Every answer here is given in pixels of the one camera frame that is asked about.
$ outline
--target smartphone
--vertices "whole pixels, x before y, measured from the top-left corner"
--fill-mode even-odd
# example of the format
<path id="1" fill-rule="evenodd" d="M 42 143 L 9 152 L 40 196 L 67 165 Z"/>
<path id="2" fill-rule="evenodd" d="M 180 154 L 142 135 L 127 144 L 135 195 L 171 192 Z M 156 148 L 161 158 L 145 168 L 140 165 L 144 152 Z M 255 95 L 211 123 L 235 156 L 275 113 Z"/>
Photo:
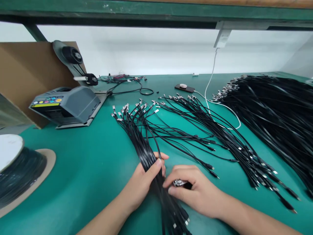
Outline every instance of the smartphone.
<path id="1" fill-rule="evenodd" d="M 195 90 L 195 88 L 190 87 L 190 86 L 188 86 L 188 87 L 186 87 L 186 88 L 182 88 L 182 87 L 180 87 L 179 84 L 177 84 L 177 85 L 175 86 L 175 88 L 178 89 L 178 90 L 183 90 L 183 91 L 187 91 L 187 92 L 190 92 L 190 93 L 194 92 L 194 90 Z"/>

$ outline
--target right hand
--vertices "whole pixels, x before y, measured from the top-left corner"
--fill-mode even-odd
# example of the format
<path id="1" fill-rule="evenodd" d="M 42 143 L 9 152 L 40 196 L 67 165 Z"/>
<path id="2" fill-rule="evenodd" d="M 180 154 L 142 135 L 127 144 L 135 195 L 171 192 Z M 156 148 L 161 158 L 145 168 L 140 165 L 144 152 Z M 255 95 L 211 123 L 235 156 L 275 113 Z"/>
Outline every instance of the right hand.
<path id="1" fill-rule="evenodd" d="M 227 208 L 228 195 L 219 190 L 194 165 L 176 165 L 163 183 L 168 188 L 174 180 L 187 180 L 192 184 L 191 190 L 183 187 L 169 188 L 169 194 L 182 200 L 197 212 L 211 217 L 220 218 Z"/>

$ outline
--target green table surface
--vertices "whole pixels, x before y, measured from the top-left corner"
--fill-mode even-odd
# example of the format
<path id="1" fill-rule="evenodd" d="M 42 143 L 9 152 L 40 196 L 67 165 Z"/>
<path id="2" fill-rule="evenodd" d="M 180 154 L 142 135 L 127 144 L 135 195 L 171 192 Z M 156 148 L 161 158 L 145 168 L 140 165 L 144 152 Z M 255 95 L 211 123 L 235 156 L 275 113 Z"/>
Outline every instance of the green table surface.
<path id="1" fill-rule="evenodd" d="M 304 81 L 305 78 L 281 72 L 267 73 L 285 76 Z M 229 80 L 240 74 L 214 74 L 208 88 L 208 97 L 217 93 Z M 151 75 L 144 87 L 155 93 L 151 96 L 139 92 L 114 95 L 109 97 L 91 126 L 84 128 L 55 130 L 49 124 L 42 130 L 33 127 L 24 131 L 21 136 L 25 146 L 32 149 L 48 148 L 57 155 L 56 164 L 50 175 L 22 204 L 0 219 L 2 235 L 6 234 L 76 234 L 94 218 L 126 185 L 139 159 L 135 149 L 124 130 L 111 117 L 112 105 L 120 109 L 126 103 L 133 106 L 142 98 L 147 102 L 158 96 L 174 95 L 174 86 L 185 83 L 204 93 L 210 74 L 192 75 Z M 101 89 L 108 89 L 112 84 L 101 83 Z M 126 83 L 114 91 L 135 88 L 138 84 Z M 237 120 L 226 108 L 210 104 L 213 111 L 237 125 Z M 184 121 L 178 115 L 160 109 L 158 115 L 172 127 L 181 128 L 192 134 L 203 135 L 196 127 Z M 304 233 L 313 234 L 313 202 L 306 196 L 304 186 L 297 175 L 265 144 L 263 144 L 246 126 L 239 129 L 256 152 L 278 172 L 279 178 L 294 190 L 301 201 L 291 197 L 279 187 L 281 194 L 294 206 L 298 214 L 288 211 L 275 193 L 264 187 L 258 191 L 250 188 L 247 177 L 237 163 L 230 163 L 211 156 L 195 147 L 188 148 L 200 159 L 215 167 L 214 172 L 220 179 L 213 178 L 208 171 L 194 162 L 189 156 L 181 153 L 165 142 L 159 140 L 162 152 L 168 154 L 167 173 L 174 165 L 197 165 L 200 170 L 217 187 L 242 202 L 268 214 L 269 216 Z M 222 148 L 216 148 L 215 154 L 232 158 Z M 183 205 L 190 217 L 188 225 L 192 234 L 236 234 L 223 222 L 202 216 Z M 148 194 L 137 211 L 131 214 L 120 234 L 161 234 L 160 203 L 153 194 Z"/>

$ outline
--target left hand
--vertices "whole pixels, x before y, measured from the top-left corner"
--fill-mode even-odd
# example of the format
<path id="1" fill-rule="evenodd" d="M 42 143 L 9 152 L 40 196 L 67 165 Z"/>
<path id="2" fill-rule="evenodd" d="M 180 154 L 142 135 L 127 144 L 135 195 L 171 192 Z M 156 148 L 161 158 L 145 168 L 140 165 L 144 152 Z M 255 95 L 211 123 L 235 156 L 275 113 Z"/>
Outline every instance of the left hand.
<path id="1" fill-rule="evenodd" d="M 149 168 L 147 172 L 144 171 L 141 163 L 135 169 L 134 174 L 124 187 L 124 189 L 119 194 L 119 197 L 127 202 L 130 213 L 136 210 L 144 198 L 148 194 L 150 184 L 152 180 L 156 177 L 159 171 L 162 169 L 162 175 L 165 176 L 165 165 L 164 160 L 168 159 L 169 156 L 161 153 L 161 158 L 159 158 L 158 152 L 154 152 L 157 160 Z"/>

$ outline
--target human hand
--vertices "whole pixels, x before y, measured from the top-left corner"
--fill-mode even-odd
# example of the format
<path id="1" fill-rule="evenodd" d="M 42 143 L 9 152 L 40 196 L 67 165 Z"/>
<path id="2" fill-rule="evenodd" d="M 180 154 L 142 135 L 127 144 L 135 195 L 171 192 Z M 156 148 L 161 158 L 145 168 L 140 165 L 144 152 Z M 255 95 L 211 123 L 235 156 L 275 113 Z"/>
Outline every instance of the human hand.
<path id="1" fill-rule="evenodd" d="M 192 184 L 191 190 L 183 187 L 170 186 L 174 180 L 187 180 Z M 228 195 L 219 190 L 194 165 L 176 165 L 163 183 L 169 188 L 169 194 L 182 200 L 197 212 L 211 217 L 219 218 L 225 208 Z"/>
<path id="2" fill-rule="evenodd" d="M 161 158 L 159 158 L 158 152 L 154 152 L 154 155 L 156 156 L 157 160 L 149 168 L 149 170 L 145 172 L 142 164 L 139 163 L 135 169 L 134 174 L 119 194 L 119 197 L 122 197 L 123 200 L 127 201 L 130 213 L 132 213 L 141 205 L 149 191 L 152 180 L 156 177 L 161 169 L 162 175 L 165 176 L 166 169 L 164 160 L 168 159 L 169 156 L 161 153 Z"/>

